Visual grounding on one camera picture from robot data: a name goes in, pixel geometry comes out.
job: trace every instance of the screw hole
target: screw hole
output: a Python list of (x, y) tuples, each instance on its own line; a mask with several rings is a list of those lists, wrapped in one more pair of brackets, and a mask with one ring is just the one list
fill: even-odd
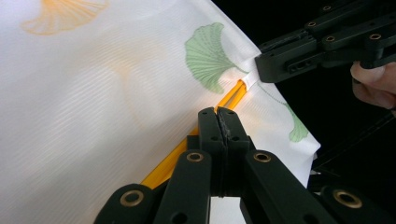
[(143, 201), (144, 194), (142, 191), (134, 189), (122, 194), (120, 203), (125, 207), (134, 207)]
[(303, 220), (305, 221), (306, 224), (319, 224), (319, 220), (310, 214), (305, 215), (303, 217)]
[(332, 196), (337, 202), (346, 207), (361, 208), (363, 205), (360, 198), (342, 189), (336, 189)]
[(271, 160), (271, 157), (268, 156), (267, 154), (258, 152), (256, 154), (254, 154), (254, 160), (261, 161), (261, 162), (268, 162)]
[(184, 213), (177, 213), (172, 217), (173, 224), (183, 224), (187, 222), (187, 216)]
[(332, 41), (334, 41), (334, 40), (335, 40), (335, 37), (332, 36), (332, 35), (327, 36), (327, 38), (326, 38), (326, 41), (328, 41), (328, 42), (332, 42)]
[(197, 152), (192, 152), (190, 154), (187, 155), (187, 160), (188, 161), (201, 161), (204, 159), (204, 155), (202, 155), (201, 153), (197, 153)]
[(377, 40), (381, 38), (381, 34), (372, 34), (370, 35), (370, 39), (372, 40)]

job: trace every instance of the black metal frame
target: black metal frame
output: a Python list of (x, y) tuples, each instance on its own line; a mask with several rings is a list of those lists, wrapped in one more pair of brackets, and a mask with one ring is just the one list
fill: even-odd
[(262, 82), (277, 83), (323, 67), (361, 61), (366, 69), (396, 62), (396, 6), (338, 1), (303, 29), (262, 43), (255, 61)]
[(240, 197), (246, 223), (395, 223), (354, 189), (308, 191), (273, 153), (257, 150), (232, 110), (199, 112), (199, 135), (169, 181), (156, 189), (128, 185), (107, 201), (95, 224), (209, 223), (211, 197)]

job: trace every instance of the human hand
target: human hand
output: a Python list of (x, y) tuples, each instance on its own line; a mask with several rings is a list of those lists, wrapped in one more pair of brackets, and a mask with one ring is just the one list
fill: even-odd
[(361, 101), (390, 109), (396, 117), (396, 63), (363, 69), (359, 62), (350, 68), (353, 93)]

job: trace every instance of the green ginkgo leaf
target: green ginkgo leaf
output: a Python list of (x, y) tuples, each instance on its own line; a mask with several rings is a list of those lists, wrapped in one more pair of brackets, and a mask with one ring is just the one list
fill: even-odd
[(265, 90), (265, 88), (259, 84), (260, 89), (262, 89), (269, 97), (271, 97), (273, 100), (275, 100), (277, 103), (282, 104), (283, 106), (285, 106), (290, 114), (291, 117), (293, 118), (293, 123), (294, 123), (294, 127), (293, 130), (289, 133), (289, 140), (291, 142), (300, 142), (301, 140), (303, 140), (304, 138), (306, 138), (308, 136), (308, 129), (306, 129), (306, 127), (303, 125), (303, 123), (300, 121), (300, 119), (297, 117), (297, 115), (294, 113), (294, 111), (291, 109), (291, 107), (289, 106), (289, 104), (287, 103), (283, 103), (281, 101), (279, 101), (278, 99), (276, 99), (271, 93), (269, 93), (268, 91)]
[(288, 108), (294, 121), (294, 128), (289, 133), (289, 140), (291, 142), (300, 142), (301, 140), (303, 140), (303, 138), (306, 138), (308, 136), (308, 129), (306, 129), (306, 127), (303, 125), (297, 115), (293, 112), (291, 107), (288, 104), (284, 105)]
[(227, 58), (222, 48), (220, 36), (223, 28), (224, 25), (219, 22), (202, 26), (195, 30), (185, 45), (186, 64), (192, 75), (215, 93), (224, 93), (219, 84), (221, 75), (229, 68), (238, 68)]

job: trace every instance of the leaf pattern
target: leaf pattern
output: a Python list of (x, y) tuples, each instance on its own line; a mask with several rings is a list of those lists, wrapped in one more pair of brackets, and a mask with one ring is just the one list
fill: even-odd
[(291, 142), (300, 142), (304, 138), (308, 136), (308, 129), (303, 125), (303, 123), (300, 121), (300, 119), (297, 117), (297, 115), (294, 113), (294, 111), (291, 109), (289, 104), (283, 103), (280, 100), (276, 99), (272, 94), (270, 94), (268, 91), (265, 90), (263, 86), (259, 84), (260, 89), (262, 89), (267, 95), (269, 95), (273, 100), (276, 102), (284, 105), (290, 112), (291, 117), (293, 118), (293, 123), (294, 123), (294, 128), (293, 130), (289, 133), (289, 140)]
[(291, 107), (288, 104), (284, 104), (284, 105), (291, 113), (291, 116), (293, 117), (293, 121), (294, 121), (294, 128), (289, 133), (289, 140), (291, 142), (300, 142), (301, 140), (303, 140), (308, 136), (308, 129), (306, 129), (306, 127), (303, 125), (303, 123), (300, 121), (297, 115), (293, 112)]
[(35, 35), (53, 35), (92, 21), (108, 0), (41, 0), (40, 15), (21, 27)]
[(215, 22), (195, 30), (192, 38), (186, 44), (186, 64), (195, 79), (210, 91), (224, 93), (219, 84), (221, 75), (229, 68), (235, 67), (228, 59), (221, 45), (221, 30), (224, 25)]

